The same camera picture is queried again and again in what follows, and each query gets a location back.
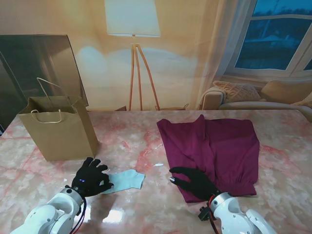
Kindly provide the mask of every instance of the table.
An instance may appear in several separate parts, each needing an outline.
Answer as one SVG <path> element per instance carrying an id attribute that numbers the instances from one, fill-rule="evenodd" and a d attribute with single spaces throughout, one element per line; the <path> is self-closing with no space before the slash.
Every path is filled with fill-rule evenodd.
<path id="1" fill-rule="evenodd" d="M 240 197 L 243 211 L 260 212 L 284 234 L 312 233 L 312 127 L 296 110 L 91 112 L 101 142 L 96 156 L 108 173 L 131 168 L 146 175 L 141 190 L 87 199 L 79 233 L 213 233 L 197 215 L 204 203 L 186 204 L 171 174 L 156 122 L 205 118 L 250 119 L 261 143 L 256 196 Z M 46 162 L 16 117 L 0 138 L 0 234 L 21 225 L 38 204 L 70 184 L 82 161 Z"/>

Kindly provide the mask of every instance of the beige sofa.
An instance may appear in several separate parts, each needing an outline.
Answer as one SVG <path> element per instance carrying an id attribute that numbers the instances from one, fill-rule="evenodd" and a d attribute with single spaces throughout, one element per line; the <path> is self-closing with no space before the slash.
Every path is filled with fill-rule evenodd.
<path id="1" fill-rule="evenodd" d="M 312 92 L 312 80 L 273 80 L 265 87 L 255 86 L 266 101 L 240 101 L 224 103 L 226 93 L 216 87 L 207 90 L 200 101 L 200 110 L 298 110 L 312 122 L 312 109 L 308 106 L 292 105 L 302 101 Z"/>

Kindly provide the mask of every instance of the lamp shade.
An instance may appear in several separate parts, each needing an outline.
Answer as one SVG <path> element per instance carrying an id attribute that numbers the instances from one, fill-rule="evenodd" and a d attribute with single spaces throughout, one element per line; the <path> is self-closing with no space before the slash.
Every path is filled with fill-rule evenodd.
<path id="1" fill-rule="evenodd" d="M 105 0 L 107 33 L 160 37 L 154 0 Z"/>

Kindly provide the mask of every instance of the folded garment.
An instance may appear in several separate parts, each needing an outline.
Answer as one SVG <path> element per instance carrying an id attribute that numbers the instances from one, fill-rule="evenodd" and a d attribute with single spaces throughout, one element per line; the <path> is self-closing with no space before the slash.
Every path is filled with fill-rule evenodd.
<path id="1" fill-rule="evenodd" d="M 134 169 L 127 170 L 121 173 L 108 174 L 109 182 L 114 186 L 102 192 L 103 194 L 111 194 L 122 190 L 136 188 L 141 189 L 145 175 L 136 172 Z"/>
<path id="2" fill-rule="evenodd" d="M 259 141 L 250 120 L 214 119 L 201 115 L 193 123 L 157 123 L 170 168 L 203 171 L 222 192 L 256 195 Z M 190 181 L 187 176 L 173 176 Z M 200 202 L 179 187 L 186 202 Z"/>

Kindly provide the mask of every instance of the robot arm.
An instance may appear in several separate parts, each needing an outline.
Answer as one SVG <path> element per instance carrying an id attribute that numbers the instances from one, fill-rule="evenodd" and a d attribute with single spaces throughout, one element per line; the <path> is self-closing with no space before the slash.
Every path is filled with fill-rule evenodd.
<path id="1" fill-rule="evenodd" d="M 84 217 L 87 196 L 94 196 L 110 189 L 108 175 L 102 171 L 106 165 L 100 165 L 100 160 L 88 157 L 77 171 L 72 187 L 56 194 L 47 204 L 33 209 L 23 225 L 11 234 L 71 234 Z M 78 224 L 72 229 L 74 218 L 80 214 L 80 207 L 84 203 Z"/>
<path id="2" fill-rule="evenodd" d="M 257 211 L 249 209 L 244 214 L 237 198 L 229 193 L 219 194 L 207 205 L 214 217 L 221 219 L 222 233 L 277 234 Z"/>
<path id="3" fill-rule="evenodd" d="M 69 234 L 82 204 L 79 193 L 65 188 L 47 204 L 33 209 L 11 234 Z"/>
<path id="4" fill-rule="evenodd" d="M 171 173 L 182 173 L 191 182 L 171 177 L 170 181 L 186 191 L 192 192 L 202 200 L 210 200 L 207 207 L 200 209 L 199 219 L 210 220 L 217 234 L 213 219 L 221 219 L 223 234 L 276 234 L 268 222 L 256 211 L 248 210 L 245 214 L 241 211 L 238 200 L 229 193 L 222 193 L 201 171 L 197 169 L 175 167 Z"/>

